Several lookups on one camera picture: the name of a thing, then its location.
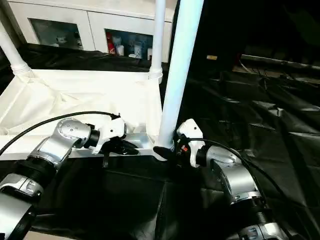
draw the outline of shelf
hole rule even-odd
[[[166,0],[165,21],[172,23],[178,0]],[[155,18],[156,0],[9,0],[134,18]]]

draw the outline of white cabinet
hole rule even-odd
[[[111,32],[112,36],[120,36],[124,45],[125,55],[128,56],[130,48],[135,41],[142,42],[144,53],[147,55],[147,49],[152,48],[154,34],[154,21],[145,18],[112,15],[99,12],[88,12],[91,25],[95,49],[103,53],[108,53],[108,44],[106,32]],[[172,23],[164,23],[162,62],[167,63],[169,58],[171,41]]]
[[[169,58],[178,0],[165,0],[162,61]],[[106,32],[121,37],[124,54],[133,44],[143,58],[152,48],[156,0],[8,0],[28,43],[108,53]]]
[[[9,4],[28,43],[95,50],[86,11],[19,2]]]

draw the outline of black cable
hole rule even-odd
[[[110,116],[112,119],[117,119],[120,116],[109,113],[109,112],[104,112],[104,111],[79,111],[79,112],[74,112],[74,113],[69,113],[69,114],[64,114],[61,116],[56,116],[50,119],[47,119],[45,121],[39,122],[31,127],[29,127],[28,129],[24,130],[23,132],[19,133],[17,136],[15,136],[14,138],[12,138],[6,145],[3,146],[3,148],[1,148],[0,150],[0,156],[5,152],[5,150],[7,150],[8,147],[10,147],[15,141],[17,141],[19,138],[21,138],[23,135],[27,134],[28,132],[32,131],[33,129],[36,129],[37,127],[40,127],[44,124],[59,120],[59,119],[64,119],[67,117],[72,117],[72,116],[77,116],[77,115],[85,115],[85,114],[99,114],[99,115],[108,115]]]
[[[252,161],[246,159],[245,157],[241,156],[240,153],[238,153],[236,150],[218,142],[218,141],[214,141],[214,140],[210,140],[210,139],[204,139],[204,138],[188,138],[187,139],[188,142],[190,141],[203,141],[205,143],[211,143],[212,145],[214,146],[218,146],[218,147],[221,147],[223,149],[226,149],[228,150],[229,152],[233,153],[237,158],[239,158],[243,163],[253,167],[254,169],[258,170],[258,172],[260,172],[265,178],[267,178],[271,183],[272,185],[274,186],[274,188],[280,193],[281,197],[285,199],[285,201],[287,203],[289,203],[289,205],[293,208],[292,206],[292,202],[294,202],[293,200],[289,199],[287,197],[287,195],[282,191],[282,189],[279,187],[279,185],[269,176],[269,174],[267,174],[264,170],[262,170],[260,167],[258,167],[255,163],[253,163]],[[294,210],[294,212],[296,213],[299,221],[301,222],[303,228],[305,229],[306,233],[308,234],[308,237],[309,239],[312,239],[311,238],[311,235],[309,233],[309,231],[306,229],[306,227],[304,226],[304,223],[303,221],[301,220],[299,214]],[[287,229],[283,229],[285,231],[285,234],[291,239],[293,238],[294,236],[292,234],[289,233],[289,231]]]

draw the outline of red bottle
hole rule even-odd
[[[110,32],[106,32],[106,42],[108,44],[109,54],[116,55],[116,48],[114,43],[112,42],[112,35]]]

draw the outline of white pole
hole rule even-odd
[[[9,37],[3,24],[0,22],[0,46],[11,63],[12,71],[15,75],[24,74],[31,71],[26,62],[21,58],[11,38]]]
[[[156,146],[173,149],[181,101],[196,41],[204,0],[181,0],[172,58]]]
[[[150,79],[162,81],[162,48],[165,27],[166,0],[156,0],[154,16],[154,34],[152,44],[152,60],[149,72]]]

